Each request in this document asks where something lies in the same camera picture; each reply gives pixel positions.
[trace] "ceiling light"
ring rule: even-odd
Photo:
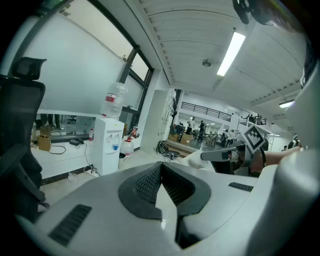
[[[227,73],[232,62],[235,60],[245,38],[246,37],[243,34],[239,34],[237,32],[233,33],[229,48],[226,51],[226,54],[218,70],[218,73],[216,73],[217,75],[224,76]]]
[[[283,102],[283,103],[280,103],[279,107],[284,109],[284,108],[289,107],[292,103],[294,103],[294,99],[286,101],[286,102]]]

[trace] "water bottle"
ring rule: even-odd
[[[129,158],[135,151],[135,146],[132,143],[132,138],[127,138],[121,143],[120,153],[125,154],[125,157]]]
[[[108,93],[101,106],[101,114],[107,118],[119,120],[128,88],[121,82],[115,82],[108,88]]]
[[[93,141],[94,140],[94,129],[90,129],[90,133],[89,133],[89,141]]]

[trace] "floor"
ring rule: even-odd
[[[178,157],[178,159],[170,161],[169,158],[164,158],[162,155],[156,154],[155,152],[146,153],[142,150],[137,150],[131,157],[126,158],[125,164],[118,169],[118,172],[157,161],[180,164],[181,160],[182,158]],[[95,177],[87,172],[78,175],[72,174],[66,179],[43,185],[40,190],[45,193],[46,202],[52,206],[91,179],[95,179]],[[162,185],[158,191],[155,206],[162,211],[162,229],[172,240],[174,240],[177,223],[177,209]],[[42,206],[39,206],[39,211],[45,211],[45,209]]]
[[[202,150],[204,152],[208,151],[216,151],[224,149],[224,147],[220,146],[220,143],[216,143],[215,145],[210,145],[209,143],[206,143],[206,140],[198,140],[198,139],[192,139],[187,145],[181,144],[179,142],[174,142],[171,140],[166,140],[166,144],[169,146],[172,146],[176,149],[181,149],[187,152],[186,155],[189,155],[197,150]]]

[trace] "chair headrest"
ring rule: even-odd
[[[25,80],[38,80],[42,64],[47,59],[21,57],[12,66],[12,75]]]

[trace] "window frame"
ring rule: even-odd
[[[136,44],[134,39],[125,30],[125,28],[120,24],[120,22],[111,14],[111,12],[108,11],[108,9],[102,3],[100,3],[98,0],[87,0],[87,1],[90,2],[94,7],[96,7],[112,23],[133,47],[131,53],[129,54],[129,56],[126,60],[125,67],[124,67],[123,72],[122,72],[120,79],[118,81],[118,82],[124,84],[126,82],[127,77],[131,76],[143,88],[142,97],[141,97],[141,100],[140,100],[140,103],[138,106],[138,110],[134,110],[134,109],[131,109],[126,106],[122,107],[122,111],[134,114],[134,116],[132,117],[131,123],[128,126],[128,129],[131,129],[134,126],[138,126],[138,124],[139,124],[138,122],[140,119],[142,108],[144,106],[148,87],[149,87],[152,75],[154,73],[154,68],[151,66],[151,64],[147,60],[146,56],[141,51],[140,46],[138,44]],[[140,55],[141,59],[144,61],[144,63],[148,67],[148,71],[146,73],[144,80],[142,80],[131,68],[131,65],[132,65],[137,54]]]

